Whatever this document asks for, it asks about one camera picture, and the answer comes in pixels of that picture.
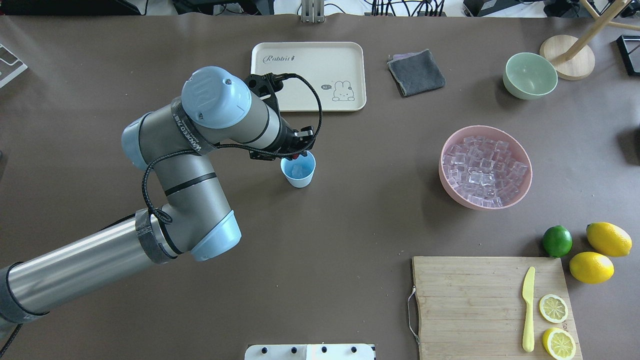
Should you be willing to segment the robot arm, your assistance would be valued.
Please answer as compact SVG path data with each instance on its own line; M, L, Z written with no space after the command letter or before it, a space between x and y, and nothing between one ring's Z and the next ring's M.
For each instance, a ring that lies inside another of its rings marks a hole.
M221 255L242 233L208 155L244 150L253 160L305 157L318 126L293 129L276 93L295 73L240 79L206 66L168 105L128 125L121 145L144 171L145 207L95 234L1 271L1 335L66 302L183 253L197 261Z

